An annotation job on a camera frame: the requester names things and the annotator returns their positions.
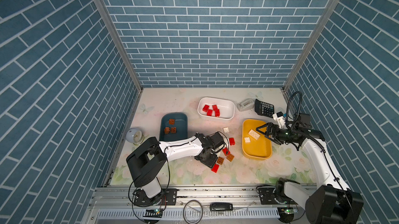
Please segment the cream long lego brick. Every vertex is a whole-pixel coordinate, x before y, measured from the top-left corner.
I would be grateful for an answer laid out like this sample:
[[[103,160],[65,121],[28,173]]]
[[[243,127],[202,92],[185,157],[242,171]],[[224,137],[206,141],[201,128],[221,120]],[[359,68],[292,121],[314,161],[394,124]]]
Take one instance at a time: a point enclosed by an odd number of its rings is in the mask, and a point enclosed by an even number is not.
[[[259,137],[260,137],[260,134],[257,133],[256,131],[254,131],[253,129],[251,129],[251,130],[248,132],[248,134],[249,134],[249,136],[251,136],[251,137],[252,137],[253,139],[255,139],[255,140],[258,140]]]

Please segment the red lego brick pair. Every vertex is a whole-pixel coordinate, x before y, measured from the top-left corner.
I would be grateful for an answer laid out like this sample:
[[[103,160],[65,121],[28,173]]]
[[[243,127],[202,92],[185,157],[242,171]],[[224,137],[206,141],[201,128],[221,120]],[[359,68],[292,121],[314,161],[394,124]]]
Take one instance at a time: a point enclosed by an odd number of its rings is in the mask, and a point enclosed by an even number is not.
[[[212,107],[213,107],[214,116],[215,116],[215,117],[220,117],[220,110],[219,110],[219,108],[217,107],[217,105],[212,105]]]

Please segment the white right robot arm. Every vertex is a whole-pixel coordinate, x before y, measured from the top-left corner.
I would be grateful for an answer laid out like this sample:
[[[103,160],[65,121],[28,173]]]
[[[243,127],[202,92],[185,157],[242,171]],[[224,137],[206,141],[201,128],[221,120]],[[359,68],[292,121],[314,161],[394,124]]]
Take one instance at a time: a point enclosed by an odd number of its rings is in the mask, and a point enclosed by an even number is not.
[[[310,116],[297,113],[291,120],[281,112],[275,113],[277,122],[266,123],[256,132],[278,145],[292,144],[307,156],[316,177],[317,189],[310,193],[300,183],[280,178],[275,185],[274,197],[280,204],[296,203],[304,209],[311,224],[355,224],[364,201],[343,180],[327,150],[321,131],[312,128]]]

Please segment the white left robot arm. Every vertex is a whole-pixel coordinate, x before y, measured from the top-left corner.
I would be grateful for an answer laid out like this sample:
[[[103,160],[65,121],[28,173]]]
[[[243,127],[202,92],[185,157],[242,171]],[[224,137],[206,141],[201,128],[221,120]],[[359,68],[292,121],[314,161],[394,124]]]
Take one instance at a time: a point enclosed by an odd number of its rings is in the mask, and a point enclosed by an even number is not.
[[[151,137],[127,157],[126,163],[135,187],[152,199],[162,191],[158,174],[164,164],[192,156],[212,169],[217,163],[218,154],[227,147],[225,138],[219,132],[208,136],[196,133],[190,138],[172,142]]]

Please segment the black desk calculator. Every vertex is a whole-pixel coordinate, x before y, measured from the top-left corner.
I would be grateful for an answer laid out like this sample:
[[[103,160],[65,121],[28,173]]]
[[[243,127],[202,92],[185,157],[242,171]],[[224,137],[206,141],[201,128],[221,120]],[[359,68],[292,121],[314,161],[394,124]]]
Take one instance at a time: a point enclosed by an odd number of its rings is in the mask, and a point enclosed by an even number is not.
[[[273,118],[274,115],[274,105],[266,103],[263,101],[255,100],[254,111],[263,117]]]

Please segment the brown lego brick low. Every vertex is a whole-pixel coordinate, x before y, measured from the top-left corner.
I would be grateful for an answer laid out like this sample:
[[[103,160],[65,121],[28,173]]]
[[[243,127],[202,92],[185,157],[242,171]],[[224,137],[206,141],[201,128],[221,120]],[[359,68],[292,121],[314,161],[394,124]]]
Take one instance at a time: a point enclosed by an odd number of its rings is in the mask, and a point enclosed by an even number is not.
[[[218,157],[217,163],[220,164],[220,165],[223,165],[223,162],[224,162],[224,158]]]

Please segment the yellow plastic bin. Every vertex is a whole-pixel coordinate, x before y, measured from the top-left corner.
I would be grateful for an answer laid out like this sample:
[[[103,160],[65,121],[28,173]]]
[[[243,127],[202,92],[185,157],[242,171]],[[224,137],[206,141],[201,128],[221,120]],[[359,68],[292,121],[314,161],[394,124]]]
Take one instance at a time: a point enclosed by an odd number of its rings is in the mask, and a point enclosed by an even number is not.
[[[260,134],[258,140],[249,136],[248,132],[259,127],[266,122],[262,120],[247,119],[243,122],[242,128],[242,150],[245,157],[253,160],[266,160],[272,155],[272,142]],[[250,143],[246,143],[244,138],[249,137]]]

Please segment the brown lego brick right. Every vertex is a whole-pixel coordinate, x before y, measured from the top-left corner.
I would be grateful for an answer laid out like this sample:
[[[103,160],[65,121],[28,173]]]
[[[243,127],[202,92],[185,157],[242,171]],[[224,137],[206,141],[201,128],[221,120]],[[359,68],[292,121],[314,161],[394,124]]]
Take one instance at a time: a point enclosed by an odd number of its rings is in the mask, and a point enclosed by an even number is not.
[[[232,154],[230,153],[228,156],[226,156],[226,159],[227,159],[228,161],[232,162],[233,159],[234,159],[234,155],[232,155]]]

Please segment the red lego brick front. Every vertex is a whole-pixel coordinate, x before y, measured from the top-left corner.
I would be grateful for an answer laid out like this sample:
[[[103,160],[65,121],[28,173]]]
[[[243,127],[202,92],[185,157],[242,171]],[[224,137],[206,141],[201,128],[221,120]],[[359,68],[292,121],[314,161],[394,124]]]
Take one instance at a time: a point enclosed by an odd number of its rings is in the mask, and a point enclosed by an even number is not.
[[[213,168],[211,169],[211,171],[214,172],[214,173],[217,173],[217,172],[218,172],[218,169],[219,169],[219,164],[215,164],[215,165],[213,166]]]

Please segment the grey tape dispenser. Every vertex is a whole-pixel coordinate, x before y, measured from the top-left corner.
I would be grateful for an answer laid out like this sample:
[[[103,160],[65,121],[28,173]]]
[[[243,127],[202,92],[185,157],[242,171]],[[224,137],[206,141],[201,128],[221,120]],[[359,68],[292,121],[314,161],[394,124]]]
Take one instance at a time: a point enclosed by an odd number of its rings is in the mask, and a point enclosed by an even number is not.
[[[240,112],[248,111],[253,109],[255,106],[255,102],[253,99],[245,99],[244,101],[237,104],[237,109]]]

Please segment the white plastic bin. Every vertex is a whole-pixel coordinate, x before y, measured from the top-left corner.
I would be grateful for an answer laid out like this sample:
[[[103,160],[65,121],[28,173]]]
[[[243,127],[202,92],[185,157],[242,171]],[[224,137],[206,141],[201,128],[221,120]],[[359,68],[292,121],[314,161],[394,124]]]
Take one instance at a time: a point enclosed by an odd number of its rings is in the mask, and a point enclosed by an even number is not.
[[[220,110],[220,117],[215,117],[214,113],[211,117],[207,116],[207,113],[202,111],[202,108],[205,105],[209,105],[209,110],[213,110],[212,105],[217,105]],[[233,119],[235,115],[235,104],[232,101],[226,99],[203,97],[198,103],[197,112],[200,118],[204,120],[229,122]]]

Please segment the dark teal plastic bin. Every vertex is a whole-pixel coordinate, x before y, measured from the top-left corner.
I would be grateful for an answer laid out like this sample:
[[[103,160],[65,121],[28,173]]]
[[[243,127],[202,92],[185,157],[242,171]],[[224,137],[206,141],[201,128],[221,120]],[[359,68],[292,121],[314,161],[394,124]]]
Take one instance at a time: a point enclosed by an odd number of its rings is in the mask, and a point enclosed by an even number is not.
[[[175,124],[170,125],[169,119],[174,119]],[[165,127],[170,128],[170,133],[165,134]],[[174,142],[188,138],[188,118],[182,112],[168,113],[162,117],[160,127],[160,141]]]

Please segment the small round alarm clock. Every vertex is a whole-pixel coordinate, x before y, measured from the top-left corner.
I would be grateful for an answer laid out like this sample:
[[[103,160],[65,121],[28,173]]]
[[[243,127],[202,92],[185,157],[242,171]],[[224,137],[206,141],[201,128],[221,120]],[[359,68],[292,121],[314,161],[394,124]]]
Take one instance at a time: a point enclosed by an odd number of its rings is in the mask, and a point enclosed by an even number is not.
[[[138,146],[143,142],[144,135],[140,129],[131,128],[126,132],[125,139],[127,142]]]

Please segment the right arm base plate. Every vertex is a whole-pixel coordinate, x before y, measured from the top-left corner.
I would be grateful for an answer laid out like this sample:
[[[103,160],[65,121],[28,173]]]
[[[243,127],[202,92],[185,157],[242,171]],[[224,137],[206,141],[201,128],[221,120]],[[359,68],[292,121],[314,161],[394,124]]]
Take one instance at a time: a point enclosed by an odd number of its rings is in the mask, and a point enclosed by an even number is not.
[[[275,198],[274,186],[260,186],[256,187],[255,191],[259,196],[261,205],[275,205],[280,204]]]

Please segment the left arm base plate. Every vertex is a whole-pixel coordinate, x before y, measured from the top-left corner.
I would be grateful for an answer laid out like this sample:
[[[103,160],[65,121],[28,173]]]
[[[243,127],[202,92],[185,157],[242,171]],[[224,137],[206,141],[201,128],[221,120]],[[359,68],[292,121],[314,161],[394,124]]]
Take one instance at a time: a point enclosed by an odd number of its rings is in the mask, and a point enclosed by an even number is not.
[[[142,189],[138,189],[133,193],[133,202],[135,206],[148,207],[153,205],[176,205],[177,201],[176,188],[162,189],[162,191],[153,198],[148,198]]]

